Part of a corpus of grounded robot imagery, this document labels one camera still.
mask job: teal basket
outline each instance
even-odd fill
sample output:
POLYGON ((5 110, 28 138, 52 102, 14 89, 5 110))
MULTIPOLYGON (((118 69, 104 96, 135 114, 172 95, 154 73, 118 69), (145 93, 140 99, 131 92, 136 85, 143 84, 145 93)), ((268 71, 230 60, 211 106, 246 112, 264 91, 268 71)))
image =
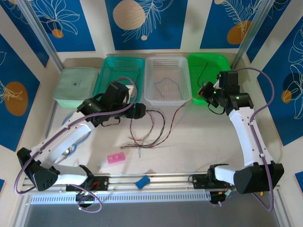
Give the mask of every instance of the teal basket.
MULTIPOLYGON (((204 83, 217 81, 220 71, 231 70, 227 58, 217 53, 193 53, 187 57, 192 97, 196 97, 204 83)), ((207 105, 203 98, 193 100, 196 105, 207 105)))
MULTIPOLYGON (((94 89, 94 96, 105 93, 109 83, 120 77, 128 77, 136 83, 138 95, 136 103, 141 99, 144 78, 145 60, 142 58, 108 57, 104 59, 100 75, 94 89)), ((121 84, 131 85, 128 80, 121 80, 121 84)))

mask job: pink object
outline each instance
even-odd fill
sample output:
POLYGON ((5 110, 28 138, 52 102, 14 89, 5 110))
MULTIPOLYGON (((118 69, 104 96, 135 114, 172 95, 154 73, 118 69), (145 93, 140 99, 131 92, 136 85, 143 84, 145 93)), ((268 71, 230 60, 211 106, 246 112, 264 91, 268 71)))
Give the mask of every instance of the pink object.
POLYGON ((107 160, 109 164, 115 163, 115 162, 120 162, 125 160, 125 154, 124 152, 116 153, 113 155, 108 155, 107 160))

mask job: purple cable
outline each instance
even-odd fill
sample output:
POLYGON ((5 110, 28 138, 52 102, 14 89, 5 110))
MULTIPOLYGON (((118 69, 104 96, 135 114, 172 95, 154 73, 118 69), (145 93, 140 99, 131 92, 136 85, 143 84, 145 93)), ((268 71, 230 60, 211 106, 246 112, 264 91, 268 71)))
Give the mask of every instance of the purple cable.
MULTIPOLYGON (((256 68, 251 68, 251 67, 245 67, 245 68, 240 68, 240 69, 236 69, 235 71, 240 71, 240 70, 255 70, 259 73, 261 73, 263 76, 266 77, 266 79, 269 81, 270 83, 270 86, 271 86, 271 98, 270 98, 270 101, 268 103, 266 103, 266 105, 264 105, 263 107, 259 108, 258 110, 256 110, 251 118, 250 118, 250 129, 251 129, 251 132, 255 138, 255 141, 257 143, 257 147, 259 149, 259 152, 260 154, 263 154, 263 149, 262 149, 262 146, 260 144, 260 141, 258 139, 258 136, 257 136, 257 133, 255 131, 255 128, 252 124, 252 121, 254 120, 255 116, 257 113, 259 113, 260 111, 264 110, 265 108, 267 108, 274 100, 274 97, 275 97, 275 88, 274 88, 274 84, 273 82, 271 81, 271 79, 269 78, 269 76, 264 73, 263 71, 261 70, 258 70, 256 68)), ((271 175, 270 175, 270 171, 269 171, 269 168, 268 168, 268 165, 267 165, 267 162, 266 162, 266 159, 265 157, 262 157, 262 161, 264 163, 264 166, 265 166, 265 170, 266 170, 266 174, 267 174, 267 178, 268 178, 268 185, 269 185, 269 193, 270 193, 270 207, 268 208, 264 202, 262 202, 262 200, 255 194, 252 193, 252 195, 261 203, 261 205, 269 212, 272 212, 273 208, 274 208, 274 188, 273 188, 273 183, 272 183, 272 180, 271 180, 271 175)))
POLYGON ((82 191, 85 191, 87 192, 88 194, 90 194, 92 197, 94 197, 95 200, 97 200, 100 204, 100 207, 98 210, 87 210, 87 209, 83 209, 81 206, 80 206, 80 200, 77 202, 77 206, 79 207, 80 210, 84 211, 84 212, 87 212, 87 213, 98 213, 99 211, 102 210, 102 202, 101 200, 96 196, 94 195, 93 193, 91 193, 89 190, 86 190, 85 188, 82 188, 81 186, 78 186, 78 185, 75 185, 75 184, 70 184, 70 186, 73 186, 74 188, 78 188, 82 191))
MULTIPOLYGON (((49 144, 51 144, 56 138, 58 138, 63 132, 65 132, 66 130, 68 130, 70 127, 80 123, 81 121, 84 121, 86 120, 87 118, 91 118, 91 117, 97 117, 97 116, 104 116, 104 115, 112 115, 112 114, 119 114, 119 113, 122 113, 126 110, 128 110, 129 108, 131 108, 135 101, 137 100, 137 96, 138 96, 138 90, 137 90, 137 86, 135 85, 135 83, 127 78, 127 77, 120 77, 119 79, 117 79, 116 81, 121 81, 121 80, 128 80, 134 87, 134 98, 132 100, 132 102, 125 108, 122 108, 121 110, 116 110, 116 111, 111 111, 111 112, 102 112, 102 113, 92 113, 92 114, 89 114, 87 116, 84 116, 84 117, 81 117, 73 122, 71 122, 67 128, 63 128, 61 129, 59 132, 57 132, 53 137, 51 137, 41 148, 40 148, 40 152, 43 151, 49 144)), ((30 190, 34 189, 35 187, 32 187, 26 191, 21 191, 19 192, 18 191, 18 183, 19 183, 19 180, 21 178, 21 175, 22 173, 24 172, 24 170, 27 168, 27 166, 31 163, 32 160, 34 160, 34 158, 36 158, 40 153, 39 152, 36 152, 25 164, 24 166, 21 168, 20 172, 18 173, 17 177, 16 177, 16 180, 15 180, 15 184, 14 184, 14 191, 16 194, 20 195, 20 194, 24 194, 24 193, 27 193, 29 192, 30 190)))

